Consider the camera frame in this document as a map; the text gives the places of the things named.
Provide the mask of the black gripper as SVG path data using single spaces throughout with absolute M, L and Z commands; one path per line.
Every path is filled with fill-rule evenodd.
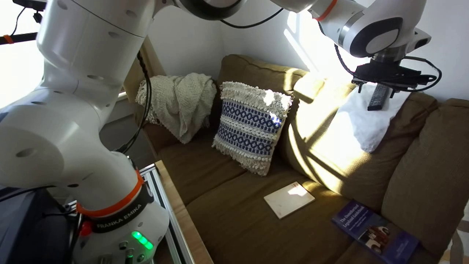
M 352 74 L 352 82 L 386 85 L 395 91 L 421 93 L 437 84 L 436 75 L 424 75 L 421 71 L 402 66 L 392 60 L 371 60 L 360 65 Z

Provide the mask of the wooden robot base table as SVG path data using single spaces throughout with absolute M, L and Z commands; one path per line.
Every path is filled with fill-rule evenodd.
M 157 248 L 155 264 L 215 264 L 197 226 L 163 162 L 141 170 L 156 203 L 169 213 L 169 229 Z

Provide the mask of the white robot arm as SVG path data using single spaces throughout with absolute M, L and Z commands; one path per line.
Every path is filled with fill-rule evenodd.
M 155 264 L 169 213 L 99 132 L 162 9 L 178 6 L 219 21 L 245 0 L 14 2 L 43 13 L 37 46 L 45 75 L 33 93 L 2 109 L 2 184 L 74 194 L 78 213 L 93 225 L 74 245 L 75 264 Z

